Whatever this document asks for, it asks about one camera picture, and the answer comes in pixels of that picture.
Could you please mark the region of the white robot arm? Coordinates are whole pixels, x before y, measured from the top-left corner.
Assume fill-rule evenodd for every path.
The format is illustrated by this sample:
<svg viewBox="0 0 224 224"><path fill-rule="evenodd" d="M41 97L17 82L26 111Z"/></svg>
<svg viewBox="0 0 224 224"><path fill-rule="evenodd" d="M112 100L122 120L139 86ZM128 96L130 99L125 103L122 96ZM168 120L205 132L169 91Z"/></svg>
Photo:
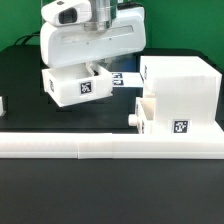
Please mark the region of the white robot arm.
<svg viewBox="0 0 224 224"><path fill-rule="evenodd" d="M41 8L43 62L50 68L140 52L145 10L117 0L54 0Z"/></svg>

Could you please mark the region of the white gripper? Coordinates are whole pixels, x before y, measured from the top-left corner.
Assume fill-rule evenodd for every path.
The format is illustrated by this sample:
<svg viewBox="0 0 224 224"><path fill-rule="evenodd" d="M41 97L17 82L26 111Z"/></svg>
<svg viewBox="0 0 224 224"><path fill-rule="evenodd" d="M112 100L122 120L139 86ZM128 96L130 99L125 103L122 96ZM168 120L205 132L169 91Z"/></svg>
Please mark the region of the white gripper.
<svg viewBox="0 0 224 224"><path fill-rule="evenodd" d="M89 74L98 76L89 62L104 59L103 67L110 70L115 61L110 57L144 49L144 19L144 8L134 7L119 10L112 26L105 31L85 31L82 25L54 27L45 22L40 31L42 60L50 68L88 62L85 65Z"/></svg>

